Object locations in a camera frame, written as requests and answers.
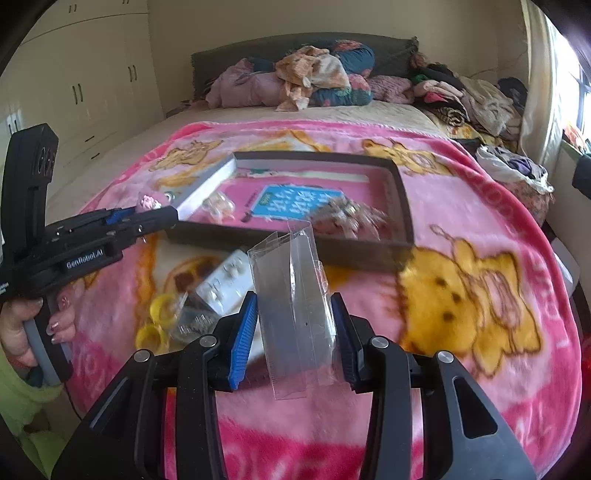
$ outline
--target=wall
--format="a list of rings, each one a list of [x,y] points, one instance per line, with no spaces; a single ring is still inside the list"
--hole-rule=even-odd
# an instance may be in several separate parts
[[[530,66],[527,53],[527,33],[519,0],[495,0],[498,48],[498,78],[516,77],[526,86]]]
[[[591,300],[591,200],[572,186],[578,154],[569,154],[566,148],[561,149],[550,179],[555,202],[546,220],[579,264],[581,286]]]
[[[498,8],[504,4],[511,5]],[[148,8],[164,111],[192,97],[190,55],[195,51],[310,31],[416,36],[421,51],[432,61],[472,74],[495,69],[499,51],[507,56],[517,51],[520,46],[513,48],[511,44],[519,37],[518,23],[522,22],[519,16],[503,18],[513,10],[520,14],[519,0],[299,0],[293,4],[275,0],[148,0]],[[479,77],[497,79],[496,72]]]

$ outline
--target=gray headboard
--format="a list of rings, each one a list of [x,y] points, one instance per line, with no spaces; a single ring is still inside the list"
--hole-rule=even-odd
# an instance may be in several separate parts
[[[302,45],[314,45],[319,40],[355,40],[370,46],[375,53],[374,75],[408,77],[410,55],[418,51],[417,37],[409,40],[347,32],[318,32],[276,35],[275,37],[246,40],[191,55],[193,65],[194,99],[199,99],[210,79],[217,78],[229,66],[244,57],[259,57],[271,61],[281,60],[285,52]]]

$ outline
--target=drawer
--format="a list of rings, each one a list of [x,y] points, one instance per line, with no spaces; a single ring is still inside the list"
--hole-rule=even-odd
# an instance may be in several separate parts
[[[88,168],[99,162],[107,152],[119,145],[123,139],[123,136],[119,132],[113,132],[108,137],[73,158],[59,161],[60,158],[58,155],[56,166],[53,170],[53,179],[47,188],[47,197],[50,198],[61,189],[67,188],[69,184],[76,181]]]
[[[90,127],[83,128],[74,137],[61,142],[57,150],[56,164],[60,167],[69,165],[75,158],[89,151],[96,144],[116,135],[120,129],[116,121],[105,119]]]

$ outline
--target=pillow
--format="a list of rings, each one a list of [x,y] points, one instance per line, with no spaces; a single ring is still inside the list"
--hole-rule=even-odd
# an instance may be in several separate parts
[[[312,93],[311,106],[351,106],[367,105],[372,100],[371,88],[359,74],[347,75],[351,89],[321,88]]]
[[[368,78],[374,68],[374,51],[367,45],[353,40],[337,40],[330,53],[343,64],[347,73],[357,73]]]

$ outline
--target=clear plastic bag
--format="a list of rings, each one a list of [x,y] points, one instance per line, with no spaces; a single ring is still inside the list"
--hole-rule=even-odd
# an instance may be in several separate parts
[[[328,282],[310,222],[290,223],[288,235],[270,235],[248,256],[275,399],[342,382]]]

